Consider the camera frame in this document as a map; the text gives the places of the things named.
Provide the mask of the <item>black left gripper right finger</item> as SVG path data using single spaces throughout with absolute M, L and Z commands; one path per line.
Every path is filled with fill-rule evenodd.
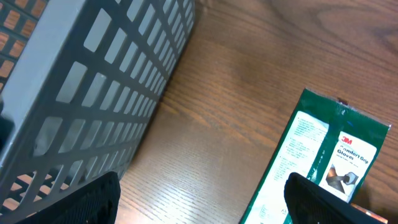
M 382 224 L 296 172 L 285 183 L 284 199 L 293 224 Z

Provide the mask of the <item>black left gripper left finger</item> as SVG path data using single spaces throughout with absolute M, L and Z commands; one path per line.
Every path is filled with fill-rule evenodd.
M 114 224 L 120 196 L 118 174 L 111 171 L 18 224 Z

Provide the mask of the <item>green white packet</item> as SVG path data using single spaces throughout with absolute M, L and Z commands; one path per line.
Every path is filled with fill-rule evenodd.
M 351 205 L 389 130 L 365 112 L 304 89 L 241 223 L 292 223 L 284 187 L 293 172 Z

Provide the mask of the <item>small orange white carton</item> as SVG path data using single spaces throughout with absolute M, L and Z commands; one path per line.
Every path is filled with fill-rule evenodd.
M 363 213 L 367 214 L 368 216 L 372 217 L 375 220 L 378 220 L 378 221 L 380 221 L 380 222 L 382 222 L 384 224 L 388 224 L 388 220 L 387 219 L 385 219 L 384 217 L 379 216 L 379 215 L 371 212 L 370 210 L 367 210 L 367 209 L 365 209 L 363 207 L 360 207 L 359 205 L 356 205 L 354 203 L 352 203 L 351 206 L 356 208 L 356 209 L 358 209 L 358 210 L 360 210 L 360 211 L 362 211 Z

